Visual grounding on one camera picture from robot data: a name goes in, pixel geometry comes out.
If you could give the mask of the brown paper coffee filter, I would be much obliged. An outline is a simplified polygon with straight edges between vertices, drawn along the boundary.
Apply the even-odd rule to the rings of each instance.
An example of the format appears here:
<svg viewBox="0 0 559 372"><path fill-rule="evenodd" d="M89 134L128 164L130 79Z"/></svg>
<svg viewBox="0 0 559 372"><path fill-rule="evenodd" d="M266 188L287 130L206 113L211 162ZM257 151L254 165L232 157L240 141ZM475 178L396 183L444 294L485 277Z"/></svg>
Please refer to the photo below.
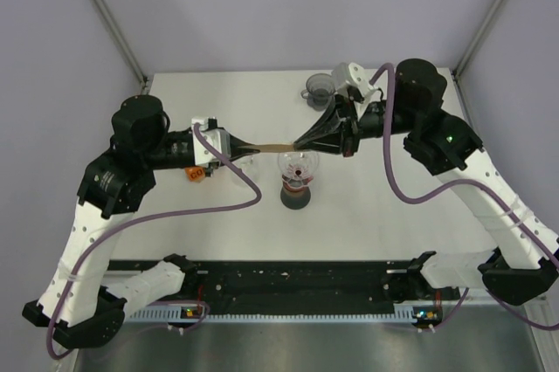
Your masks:
<svg viewBox="0 0 559 372"><path fill-rule="evenodd" d="M286 153L293 152L293 144L261 144L256 146L256 149L261 153Z"/></svg>

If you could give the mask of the orange coffee filter box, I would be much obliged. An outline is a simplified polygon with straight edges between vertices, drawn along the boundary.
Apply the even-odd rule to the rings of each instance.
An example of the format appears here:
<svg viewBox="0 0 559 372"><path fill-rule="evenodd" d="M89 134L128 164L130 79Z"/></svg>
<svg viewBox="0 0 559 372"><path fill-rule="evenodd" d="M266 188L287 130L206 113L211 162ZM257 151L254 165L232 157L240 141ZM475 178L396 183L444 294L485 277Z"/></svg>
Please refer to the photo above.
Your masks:
<svg viewBox="0 0 559 372"><path fill-rule="evenodd" d="M206 177L206 171L204 167L193 166L184 169L184 173L188 180L193 183L200 183Z"/></svg>

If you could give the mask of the clear glass dripper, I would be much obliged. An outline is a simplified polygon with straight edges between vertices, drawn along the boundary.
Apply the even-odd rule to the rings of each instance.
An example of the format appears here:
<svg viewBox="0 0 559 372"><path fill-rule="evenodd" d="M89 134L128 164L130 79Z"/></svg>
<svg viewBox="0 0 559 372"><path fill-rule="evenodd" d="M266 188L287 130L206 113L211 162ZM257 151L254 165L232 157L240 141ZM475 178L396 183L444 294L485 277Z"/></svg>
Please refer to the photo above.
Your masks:
<svg viewBox="0 0 559 372"><path fill-rule="evenodd" d="M314 151L286 152L277 157L277 163L284 183L301 188L314 179L320 158Z"/></svg>

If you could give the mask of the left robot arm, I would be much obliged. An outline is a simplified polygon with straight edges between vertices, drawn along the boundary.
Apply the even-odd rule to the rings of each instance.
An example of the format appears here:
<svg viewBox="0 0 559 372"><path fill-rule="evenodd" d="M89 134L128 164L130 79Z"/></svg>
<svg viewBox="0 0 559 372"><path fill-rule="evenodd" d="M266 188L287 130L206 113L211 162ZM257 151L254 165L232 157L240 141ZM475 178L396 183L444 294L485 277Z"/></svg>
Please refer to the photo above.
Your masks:
<svg viewBox="0 0 559 372"><path fill-rule="evenodd" d="M99 348L112 340L124 320L158 300L192 297L198 287L195 265L171 254L119 284L103 286L120 233L136 224L167 217L241 210L258 203L258 186L234 161L257 153L255 145L230 135L214 118L195 119L170 131L162 102L151 95L124 100L112 116L108 150L90 162L78 190L66 247L50 284L24 305L23 316L46 330L49 356L61 360L74 349ZM136 218L143 198L163 169L228 167L255 193L245 203L175 210Z"/></svg>

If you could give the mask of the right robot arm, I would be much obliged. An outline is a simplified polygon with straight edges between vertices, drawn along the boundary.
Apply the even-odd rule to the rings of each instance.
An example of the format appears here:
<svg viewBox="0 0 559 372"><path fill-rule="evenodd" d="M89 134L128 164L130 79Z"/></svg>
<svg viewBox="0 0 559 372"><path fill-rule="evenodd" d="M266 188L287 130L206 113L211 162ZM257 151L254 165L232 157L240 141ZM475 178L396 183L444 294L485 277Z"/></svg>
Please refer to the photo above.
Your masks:
<svg viewBox="0 0 559 372"><path fill-rule="evenodd" d="M382 65L367 76L355 63L331 73L334 97L318 121L294 142L297 151L350 157L366 139L383 142L383 166L393 193L405 203L425 203L436 196L406 196L397 184L391 138L465 204L494 241L494 248L456 255L428 251L408 276L410 292L430 297L440 288L487 290L512 306L531 301L558 280L558 236L521 200L499 174L470 125L447 113L447 82L434 64L406 59Z"/></svg>

